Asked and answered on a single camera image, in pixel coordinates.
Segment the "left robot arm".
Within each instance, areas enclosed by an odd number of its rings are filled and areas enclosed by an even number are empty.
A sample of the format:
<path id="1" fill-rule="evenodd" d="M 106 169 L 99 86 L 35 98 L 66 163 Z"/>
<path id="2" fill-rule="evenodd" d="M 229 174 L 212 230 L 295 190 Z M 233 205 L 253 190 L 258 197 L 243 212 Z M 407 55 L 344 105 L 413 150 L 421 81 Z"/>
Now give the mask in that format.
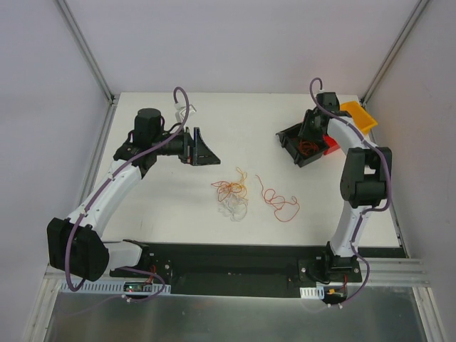
<path id="1" fill-rule="evenodd" d="M 154 108 L 135 116 L 128 139 L 95 189 L 65 219 L 52 219 L 46 229 L 49 264 L 86 281 L 98 280 L 106 271 L 126 269 L 136 277 L 150 270 L 145 244 L 130 239 L 103 242 L 107 224 L 126 197 L 156 163 L 159 156 L 176 156 L 191 166 L 218 165 L 221 160 L 207 147 L 200 129 L 164 129 L 165 119 Z"/>

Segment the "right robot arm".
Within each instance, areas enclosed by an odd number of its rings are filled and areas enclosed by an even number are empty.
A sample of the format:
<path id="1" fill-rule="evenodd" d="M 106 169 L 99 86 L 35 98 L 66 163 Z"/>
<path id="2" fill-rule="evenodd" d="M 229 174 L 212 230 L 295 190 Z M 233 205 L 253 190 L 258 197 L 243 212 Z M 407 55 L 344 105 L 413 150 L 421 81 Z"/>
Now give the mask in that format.
<path id="1" fill-rule="evenodd" d="M 313 143 L 329 135 L 346 156 L 340 181 L 341 218 L 321 259 L 307 271 L 328 283 L 357 267 L 359 239 L 370 214 L 389 207 L 392 152 L 366 140 L 350 114 L 340 110 L 334 92 L 311 97 L 316 107 L 307 110 L 300 135 Z"/>

